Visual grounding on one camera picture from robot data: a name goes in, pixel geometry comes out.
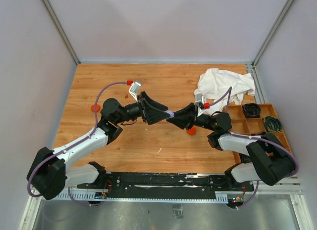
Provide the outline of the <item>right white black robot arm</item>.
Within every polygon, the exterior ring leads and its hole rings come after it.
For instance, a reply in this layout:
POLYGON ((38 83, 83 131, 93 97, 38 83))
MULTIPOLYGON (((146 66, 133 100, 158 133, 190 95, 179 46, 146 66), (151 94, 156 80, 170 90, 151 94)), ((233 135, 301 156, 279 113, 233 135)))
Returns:
POLYGON ((260 136, 241 135, 231 131, 232 124, 227 112, 216 111, 212 115, 198 114, 198 107, 191 103, 187 107, 172 112, 167 121, 181 129, 193 126, 211 131, 207 136, 212 148, 220 151, 233 151, 249 158, 247 163, 241 162, 224 172, 224 184, 229 190, 236 190, 244 182, 262 181, 273 186, 286 177, 298 173, 299 164, 290 153, 270 133, 260 136))

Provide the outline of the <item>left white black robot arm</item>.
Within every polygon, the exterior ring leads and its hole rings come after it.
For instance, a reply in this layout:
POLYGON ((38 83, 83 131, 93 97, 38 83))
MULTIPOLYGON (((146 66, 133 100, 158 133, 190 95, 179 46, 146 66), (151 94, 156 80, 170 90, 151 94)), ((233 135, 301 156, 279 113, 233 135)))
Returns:
POLYGON ((106 170, 97 162, 90 162, 81 167, 73 164, 104 147, 118 138, 122 132, 121 123, 135 121, 139 117, 148 125, 172 118, 173 112, 168 107, 150 99, 145 92, 137 97, 137 102, 122 106, 115 98, 107 99, 101 109, 97 124, 80 138, 53 150, 41 148, 27 174, 27 191, 35 197, 31 188, 38 191, 38 196, 51 200, 65 188, 87 184, 101 188, 106 183, 106 170))

